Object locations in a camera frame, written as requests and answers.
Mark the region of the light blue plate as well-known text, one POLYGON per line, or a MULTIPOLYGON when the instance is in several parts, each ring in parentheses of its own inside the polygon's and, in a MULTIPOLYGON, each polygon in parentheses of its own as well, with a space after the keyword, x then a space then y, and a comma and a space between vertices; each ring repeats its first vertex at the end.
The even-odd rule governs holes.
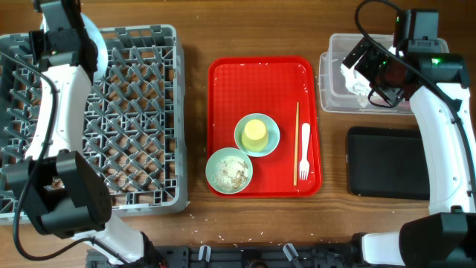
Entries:
POLYGON ((99 81, 106 73, 108 60, 100 30, 83 12, 80 12, 79 26, 73 26, 77 21, 73 19, 69 28, 51 27, 59 17, 48 20, 46 15, 42 16, 40 31, 46 38, 42 58, 49 66, 82 66, 91 82, 99 81))

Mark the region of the white napkin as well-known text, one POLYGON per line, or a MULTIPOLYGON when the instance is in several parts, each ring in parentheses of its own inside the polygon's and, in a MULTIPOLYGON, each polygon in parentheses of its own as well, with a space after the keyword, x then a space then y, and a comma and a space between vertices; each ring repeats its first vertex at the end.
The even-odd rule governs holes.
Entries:
POLYGON ((340 71, 344 76, 344 85, 351 95, 355 95, 361 108, 370 108, 371 103, 368 100, 371 87, 370 82, 360 72, 356 70, 357 64, 364 57, 362 54, 359 59, 350 67, 341 64, 340 71))

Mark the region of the light blue bowl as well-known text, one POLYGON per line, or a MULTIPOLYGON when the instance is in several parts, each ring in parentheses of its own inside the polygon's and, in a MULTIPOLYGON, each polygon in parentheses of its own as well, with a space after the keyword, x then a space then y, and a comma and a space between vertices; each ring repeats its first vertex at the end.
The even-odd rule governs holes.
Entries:
POLYGON ((252 157, 264 157, 272 153, 278 146, 280 142, 280 130, 276 122, 269 116, 261 113, 252 113, 246 115, 239 120, 234 130, 234 140, 238 148, 243 151, 245 154, 252 157), (263 151, 260 152, 251 152, 245 149, 242 144, 242 131, 245 127, 245 124, 251 119, 259 119, 263 121, 268 128, 268 144, 263 151))

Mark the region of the yellow plastic cup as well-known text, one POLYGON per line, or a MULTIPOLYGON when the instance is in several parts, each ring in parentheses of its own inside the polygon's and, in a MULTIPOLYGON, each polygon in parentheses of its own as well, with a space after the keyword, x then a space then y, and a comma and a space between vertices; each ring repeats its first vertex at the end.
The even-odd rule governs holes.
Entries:
POLYGON ((263 151, 268 144, 268 128, 263 121, 251 119, 245 124, 241 139, 246 150, 263 151))

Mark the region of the green bowl with food scraps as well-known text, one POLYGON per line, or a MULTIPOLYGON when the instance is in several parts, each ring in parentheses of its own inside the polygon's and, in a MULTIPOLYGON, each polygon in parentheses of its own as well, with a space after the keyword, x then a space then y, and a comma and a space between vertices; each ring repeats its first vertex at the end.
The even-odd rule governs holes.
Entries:
POLYGON ((225 147, 213 153, 205 168, 209 186, 225 195, 245 190, 252 180, 253 171, 249 157, 232 147, 225 147))

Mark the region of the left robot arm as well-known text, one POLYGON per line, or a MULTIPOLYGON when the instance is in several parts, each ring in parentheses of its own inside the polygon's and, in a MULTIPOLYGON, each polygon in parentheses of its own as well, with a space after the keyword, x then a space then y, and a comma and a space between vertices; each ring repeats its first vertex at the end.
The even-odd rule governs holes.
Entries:
POLYGON ((123 267, 165 267, 148 237, 112 213, 109 189, 83 157, 86 100, 106 73, 105 41, 78 1, 33 3, 42 28, 29 34, 33 60, 25 68, 41 80, 33 140, 23 161, 7 168, 16 216, 28 216, 41 235, 87 243, 123 267))

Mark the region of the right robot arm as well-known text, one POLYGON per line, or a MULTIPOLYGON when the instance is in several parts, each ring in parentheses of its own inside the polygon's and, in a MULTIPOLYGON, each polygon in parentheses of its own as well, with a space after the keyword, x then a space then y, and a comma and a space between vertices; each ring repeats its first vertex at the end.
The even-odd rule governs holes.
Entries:
POLYGON ((343 59, 347 90, 381 98, 381 107, 410 103, 429 174, 429 214, 397 232, 356 234, 349 266, 475 265, 475 134, 469 73, 458 54, 442 52, 436 10, 398 9, 391 48, 364 33, 343 59))

